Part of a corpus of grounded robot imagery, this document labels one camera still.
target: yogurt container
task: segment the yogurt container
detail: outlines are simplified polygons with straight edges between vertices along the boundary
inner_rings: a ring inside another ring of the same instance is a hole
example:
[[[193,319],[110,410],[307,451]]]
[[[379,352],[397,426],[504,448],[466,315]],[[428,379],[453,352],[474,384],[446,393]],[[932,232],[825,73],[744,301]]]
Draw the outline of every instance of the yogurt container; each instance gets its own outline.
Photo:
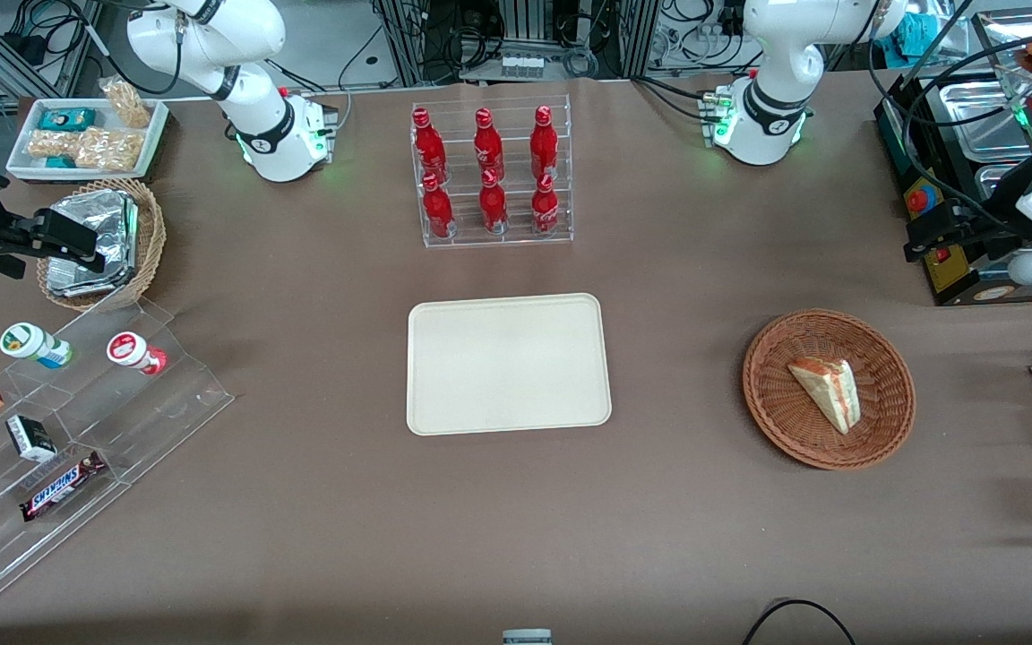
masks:
[[[122,331],[110,338],[105,354],[112,362],[122,364],[123,367],[133,367],[149,377],[164,370],[169,362],[164,351],[147,343],[146,338],[132,331]]]
[[[45,333],[41,327],[29,322],[15,322],[3,331],[0,348],[11,358],[33,360],[51,370],[65,366],[74,355],[69,343]]]

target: round wicker basket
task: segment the round wicker basket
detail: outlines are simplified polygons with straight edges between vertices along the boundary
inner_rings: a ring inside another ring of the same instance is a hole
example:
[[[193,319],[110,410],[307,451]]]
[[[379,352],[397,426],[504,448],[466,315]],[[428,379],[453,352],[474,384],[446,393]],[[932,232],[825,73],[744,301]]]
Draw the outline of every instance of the round wicker basket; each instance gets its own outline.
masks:
[[[165,247],[165,221],[161,218],[161,208],[154,198],[154,193],[137,180],[91,181],[90,184],[74,191],[73,194],[80,195],[102,191],[106,188],[115,189],[115,191],[126,191],[138,203],[138,273],[110,300],[111,304],[122,305],[136,301],[154,281],[154,275],[157,273],[159,261],[161,261],[161,249]],[[37,261],[36,276],[37,288],[42,290],[42,294],[50,298],[51,302],[76,311],[87,311],[97,304],[99,299],[109,295],[58,297],[45,287],[45,272],[50,265],[49,260]]]
[[[861,419],[843,436],[786,368],[801,356],[845,359],[854,372]],[[767,325],[743,360],[743,395],[767,438],[804,464],[866,469],[894,454],[913,427],[913,380],[878,331],[836,311],[807,309]]]

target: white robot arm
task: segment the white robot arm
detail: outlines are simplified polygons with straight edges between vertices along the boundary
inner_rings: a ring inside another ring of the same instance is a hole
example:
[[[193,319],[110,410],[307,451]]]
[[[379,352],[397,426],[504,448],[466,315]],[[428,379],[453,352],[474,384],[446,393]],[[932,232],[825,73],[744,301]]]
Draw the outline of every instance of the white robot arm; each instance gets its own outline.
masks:
[[[856,44],[898,28],[896,0],[746,0],[743,26],[763,45],[757,76],[717,87],[713,143],[752,165],[777,162],[798,141],[808,99],[823,77],[815,44]]]
[[[258,61],[282,50],[286,24],[269,0],[165,0],[126,24],[138,58],[180,74],[221,105],[263,179],[291,181],[332,158],[334,114],[283,97]]]

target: white tray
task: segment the white tray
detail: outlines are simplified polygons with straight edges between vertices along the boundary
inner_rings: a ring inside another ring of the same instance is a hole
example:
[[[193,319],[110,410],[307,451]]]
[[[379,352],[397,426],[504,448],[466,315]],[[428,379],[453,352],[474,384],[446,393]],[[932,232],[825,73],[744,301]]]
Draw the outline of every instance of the white tray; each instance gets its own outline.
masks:
[[[421,437],[603,424],[611,391],[600,301],[418,304],[409,314],[407,416]]]
[[[146,107],[151,110],[151,124],[146,128],[146,143],[142,152],[138,155],[138,163],[134,164],[134,170],[130,172],[120,172],[112,170],[99,170],[97,167],[45,167],[45,158],[37,159],[26,154],[26,143],[30,142],[30,134],[37,130],[45,110],[66,109],[66,107],[94,107],[97,118],[94,125],[107,128],[107,130],[128,130],[126,124],[119,119],[119,114],[110,106],[109,99],[106,98],[40,98],[30,106],[30,112],[26,114],[26,121],[22,124],[22,130],[18,132],[18,139],[10,151],[10,158],[7,159],[7,172],[15,175],[19,180],[27,181],[58,181],[58,183],[86,183],[95,180],[137,180],[144,176],[151,168],[154,160],[154,153],[159,147],[161,132],[165,131],[165,124],[169,118],[169,107],[165,101],[160,99],[147,99]]]

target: red bottle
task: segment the red bottle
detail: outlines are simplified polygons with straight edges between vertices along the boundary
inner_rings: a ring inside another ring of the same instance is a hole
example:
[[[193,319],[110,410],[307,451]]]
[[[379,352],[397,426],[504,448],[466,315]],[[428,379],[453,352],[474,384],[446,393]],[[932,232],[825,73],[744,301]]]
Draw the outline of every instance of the red bottle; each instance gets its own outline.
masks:
[[[499,132],[492,127],[492,111],[488,107],[476,110],[476,161],[480,171],[496,171],[496,181],[505,180],[505,152],[499,143]]]
[[[421,167],[425,172],[438,175],[441,185],[447,184],[448,155],[444,152],[441,133],[432,127],[429,110],[424,107],[413,110],[413,125],[417,127],[417,152],[421,154]]]
[[[556,175],[557,141],[556,128],[552,127],[552,107],[537,107],[533,129],[533,179],[540,180],[545,173]]]
[[[452,237],[456,233],[456,221],[452,217],[452,200],[441,187],[441,181],[434,172],[425,172],[424,180],[424,215],[429,218],[429,231],[438,237]]]
[[[533,195],[533,232],[538,235],[548,235],[556,228],[558,221],[557,212],[560,209],[560,200],[556,199],[555,189],[552,188],[552,175],[540,176],[536,185],[536,194]]]
[[[499,187],[496,171],[484,170],[480,175],[480,213],[484,214],[484,228],[492,235],[501,235],[508,229],[508,199],[505,189]]]

